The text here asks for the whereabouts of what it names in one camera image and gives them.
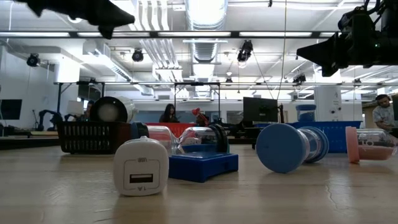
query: usb port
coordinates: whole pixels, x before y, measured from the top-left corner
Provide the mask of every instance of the usb port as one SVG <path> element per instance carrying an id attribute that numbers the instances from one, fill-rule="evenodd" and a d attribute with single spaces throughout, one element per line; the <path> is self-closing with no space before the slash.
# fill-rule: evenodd
<path id="1" fill-rule="evenodd" d="M 153 174 L 130 174 L 130 184 L 152 183 L 153 181 Z"/>

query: table surface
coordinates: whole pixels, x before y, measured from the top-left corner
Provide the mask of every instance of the table surface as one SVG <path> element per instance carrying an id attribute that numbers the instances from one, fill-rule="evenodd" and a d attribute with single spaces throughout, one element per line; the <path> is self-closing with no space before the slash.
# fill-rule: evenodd
<path id="1" fill-rule="evenodd" d="M 0 223 L 398 222 L 398 158 L 349 164 L 346 155 L 290 174 L 267 170 L 251 146 L 231 146 L 239 172 L 204 184 L 169 179 L 162 194 L 121 197 L 112 156 L 59 147 L 0 151 Z"/>

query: gray shirt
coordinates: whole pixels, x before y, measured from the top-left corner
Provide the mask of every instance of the gray shirt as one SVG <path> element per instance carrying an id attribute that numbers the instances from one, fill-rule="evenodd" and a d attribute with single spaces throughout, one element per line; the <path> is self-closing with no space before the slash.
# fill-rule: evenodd
<path id="1" fill-rule="evenodd" d="M 383 121 L 384 124 L 393 125 L 394 127 L 398 126 L 397 121 L 394 120 L 394 110 L 392 109 L 392 106 L 389 106 L 387 108 L 377 106 L 373 110 L 373 121 Z"/>

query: red toy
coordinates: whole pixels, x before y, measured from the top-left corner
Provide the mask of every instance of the red toy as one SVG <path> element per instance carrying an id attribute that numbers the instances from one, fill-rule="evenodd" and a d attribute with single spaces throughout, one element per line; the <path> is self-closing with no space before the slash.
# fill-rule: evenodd
<path id="1" fill-rule="evenodd" d="M 205 122 L 205 127 L 209 126 L 209 121 L 206 119 L 206 117 L 200 112 L 200 108 L 196 108 L 192 110 L 192 114 L 195 115 L 196 117 L 199 116 L 200 119 L 204 120 Z"/>

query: black plastic basket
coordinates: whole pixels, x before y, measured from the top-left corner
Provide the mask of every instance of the black plastic basket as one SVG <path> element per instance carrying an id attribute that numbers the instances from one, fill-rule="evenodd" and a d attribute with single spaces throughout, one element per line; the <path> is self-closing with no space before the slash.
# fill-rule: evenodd
<path id="1" fill-rule="evenodd" d="M 70 154 L 113 154 L 131 139 L 128 123 L 64 121 L 57 128 L 61 149 Z"/>

